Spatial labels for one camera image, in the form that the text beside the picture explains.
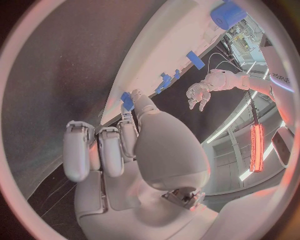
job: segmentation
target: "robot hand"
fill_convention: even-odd
[[[211,91],[229,90],[234,87],[249,89],[249,75],[243,72],[234,74],[231,71],[212,69],[200,83],[190,86],[186,92],[189,109],[193,109],[200,102],[199,110],[202,112],[205,104],[211,98]]]

